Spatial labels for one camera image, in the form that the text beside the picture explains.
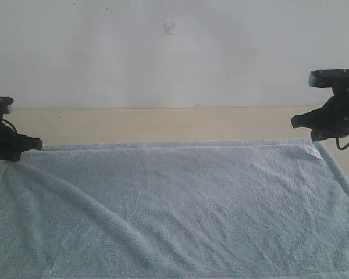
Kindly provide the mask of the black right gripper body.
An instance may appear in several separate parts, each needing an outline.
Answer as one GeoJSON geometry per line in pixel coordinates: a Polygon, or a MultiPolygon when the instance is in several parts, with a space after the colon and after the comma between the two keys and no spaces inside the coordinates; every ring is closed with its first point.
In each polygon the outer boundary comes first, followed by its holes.
{"type": "Polygon", "coordinates": [[[331,97],[322,107],[318,130],[332,137],[349,135],[349,91],[331,97]]]}

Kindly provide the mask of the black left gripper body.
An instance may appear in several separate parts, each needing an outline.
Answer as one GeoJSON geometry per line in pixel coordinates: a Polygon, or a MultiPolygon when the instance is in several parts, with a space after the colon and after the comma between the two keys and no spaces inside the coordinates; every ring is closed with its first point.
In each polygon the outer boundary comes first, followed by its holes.
{"type": "Polygon", "coordinates": [[[17,151],[18,132],[14,125],[3,120],[0,122],[0,160],[18,162],[21,152],[17,151]]]}

